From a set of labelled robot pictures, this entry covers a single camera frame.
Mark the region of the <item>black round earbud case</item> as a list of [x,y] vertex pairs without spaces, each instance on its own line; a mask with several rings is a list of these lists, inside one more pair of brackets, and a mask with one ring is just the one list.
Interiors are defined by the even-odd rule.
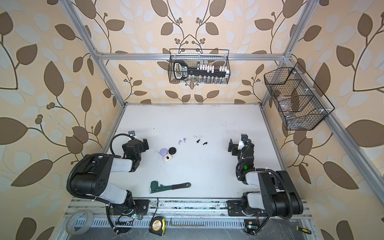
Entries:
[[170,155],[174,155],[176,152],[177,152],[177,149],[176,149],[175,147],[171,147],[171,148],[169,148],[169,150],[168,150],[168,153],[169,153]]

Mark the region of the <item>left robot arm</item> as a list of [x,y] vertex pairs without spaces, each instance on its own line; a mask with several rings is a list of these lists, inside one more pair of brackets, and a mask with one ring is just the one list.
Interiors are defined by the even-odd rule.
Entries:
[[111,173],[133,173],[142,160],[142,153],[149,149],[147,139],[139,140],[133,131],[117,134],[113,140],[123,136],[128,141],[122,145],[123,155],[116,155],[113,142],[110,153],[86,155],[71,170],[66,188],[75,198],[88,199],[105,204],[107,221],[115,234],[130,231],[132,222],[123,221],[122,217],[132,220],[140,218],[149,209],[150,201],[135,200],[129,190],[122,189],[110,182]]

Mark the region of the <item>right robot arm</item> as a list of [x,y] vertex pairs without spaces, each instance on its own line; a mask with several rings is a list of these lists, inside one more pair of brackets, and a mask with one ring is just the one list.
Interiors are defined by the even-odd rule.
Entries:
[[229,142],[228,152],[238,159],[235,173],[238,181],[258,187],[258,192],[245,192],[237,202],[227,201],[229,211],[237,211],[247,217],[266,218],[258,224],[246,224],[248,235],[257,235],[271,217],[284,220],[304,212],[303,201],[287,171],[256,168],[254,165],[255,145],[247,135],[241,135],[238,144]]

